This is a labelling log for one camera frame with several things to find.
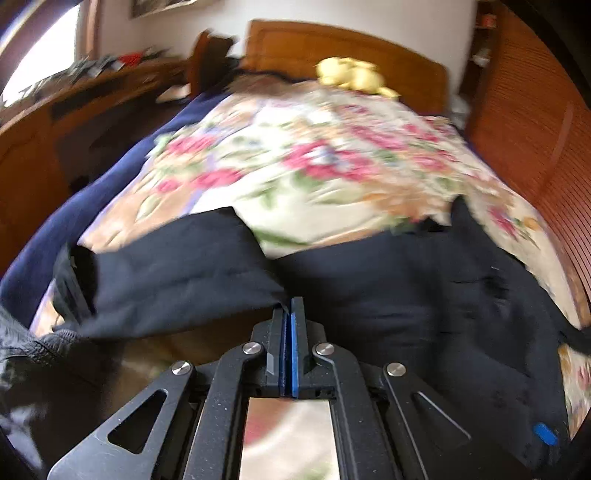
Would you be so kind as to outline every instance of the plush toy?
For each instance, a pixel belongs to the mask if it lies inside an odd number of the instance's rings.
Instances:
[[[316,66],[316,73],[318,81],[323,85],[357,90],[370,95],[379,93],[393,99],[400,96],[384,86],[384,77],[378,73],[377,66],[368,61],[331,57],[322,60]]]

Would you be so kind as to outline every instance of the triangular cutout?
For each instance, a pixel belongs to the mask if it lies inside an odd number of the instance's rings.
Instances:
[[[154,392],[108,435],[108,440],[136,455],[142,453],[152,427],[166,400],[163,390]]]

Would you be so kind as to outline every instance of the blue strip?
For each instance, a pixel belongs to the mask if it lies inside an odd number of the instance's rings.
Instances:
[[[558,437],[544,423],[536,423],[534,426],[534,433],[540,437],[542,442],[544,442],[546,445],[550,445],[552,447],[558,445]]]
[[[296,329],[296,313],[291,312],[291,396],[298,398],[300,394],[300,382],[297,372],[299,359],[297,356],[297,329]]]

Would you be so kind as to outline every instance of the bed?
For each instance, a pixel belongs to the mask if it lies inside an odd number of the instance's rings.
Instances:
[[[311,80],[293,83],[313,78],[314,65],[330,56],[377,64],[402,102]],[[130,152],[140,170],[98,215],[86,214],[93,218],[84,227],[82,244],[95,251],[117,249],[180,215],[231,205],[264,252],[278,257],[384,229],[399,231],[425,216],[446,223],[449,202],[463,194],[491,238],[526,264],[569,321],[580,326],[543,219],[470,150],[445,117],[435,115],[446,107],[443,66],[370,35],[260,20],[251,23],[241,66],[246,71],[226,93],[198,96]],[[69,200],[53,220],[71,212],[72,204],[89,201],[89,191]],[[25,249],[21,263],[31,262],[30,255]],[[51,287],[31,326],[37,335],[60,321],[50,296]],[[217,358],[248,335],[252,323],[234,325],[230,334],[228,325],[184,338],[135,342],[108,410],[179,355],[195,363]],[[224,340],[215,341],[222,331]],[[591,404],[590,374],[587,359],[567,347],[560,359],[574,436]]]

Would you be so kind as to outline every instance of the silver screw head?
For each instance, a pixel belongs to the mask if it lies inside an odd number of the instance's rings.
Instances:
[[[248,342],[242,347],[242,351],[247,355],[255,355],[256,353],[260,352],[261,349],[262,346],[258,342]]]
[[[406,373],[406,367],[398,362],[393,362],[386,367],[386,372],[390,377],[401,377]]]
[[[335,346],[332,343],[319,343],[316,345],[316,353],[322,356],[329,356],[335,352]]]
[[[191,364],[184,360],[180,360],[176,362],[170,369],[175,375],[184,375],[191,370]]]

